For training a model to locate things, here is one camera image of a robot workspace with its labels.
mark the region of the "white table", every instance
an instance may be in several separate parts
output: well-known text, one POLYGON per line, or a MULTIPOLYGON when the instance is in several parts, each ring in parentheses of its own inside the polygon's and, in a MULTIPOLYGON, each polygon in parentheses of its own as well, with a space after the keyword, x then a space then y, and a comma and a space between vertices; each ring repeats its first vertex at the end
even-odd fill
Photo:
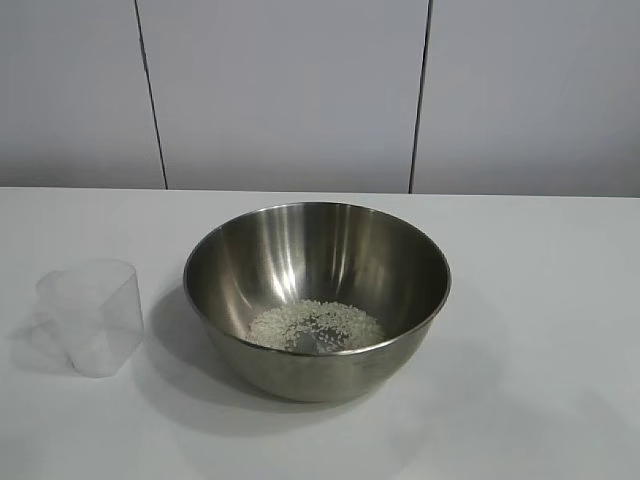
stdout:
POLYGON ((0 189, 0 478, 640 478, 640 200, 0 189), (339 200, 427 232, 453 271, 426 343, 339 406, 262 398, 186 306, 187 254, 257 207, 339 200), (107 379, 27 341, 35 282, 138 270, 146 337, 107 379))

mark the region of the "clear plastic cup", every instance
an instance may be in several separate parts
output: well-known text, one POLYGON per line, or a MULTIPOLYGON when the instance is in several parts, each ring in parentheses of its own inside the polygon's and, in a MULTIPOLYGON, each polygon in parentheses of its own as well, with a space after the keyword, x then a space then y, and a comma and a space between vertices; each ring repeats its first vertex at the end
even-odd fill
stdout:
POLYGON ((53 340, 84 376, 115 374, 142 341, 138 280, 126 262, 92 260, 56 270, 36 290, 53 340))

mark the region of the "metal mixing bowl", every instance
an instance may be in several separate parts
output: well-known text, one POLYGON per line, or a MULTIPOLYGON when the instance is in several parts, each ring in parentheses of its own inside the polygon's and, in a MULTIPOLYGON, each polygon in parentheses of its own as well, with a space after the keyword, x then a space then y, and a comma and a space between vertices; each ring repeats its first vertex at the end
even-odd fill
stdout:
POLYGON ((422 342, 450 284, 444 255, 420 230, 338 203, 237 217, 196 246, 184 271, 187 297, 229 364, 255 386, 300 401, 348 399, 388 379, 422 342), (260 313, 303 299, 364 310, 388 340, 325 354, 244 340, 260 313))

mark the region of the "rice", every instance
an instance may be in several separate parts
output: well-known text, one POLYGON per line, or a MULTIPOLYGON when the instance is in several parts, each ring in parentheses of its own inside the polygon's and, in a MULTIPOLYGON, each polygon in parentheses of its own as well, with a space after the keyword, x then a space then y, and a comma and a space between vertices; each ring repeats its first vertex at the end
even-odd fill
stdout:
POLYGON ((302 300, 268 310, 251 322, 246 340, 301 353, 330 353, 384 341, 380 322, 355 307, 302 300))

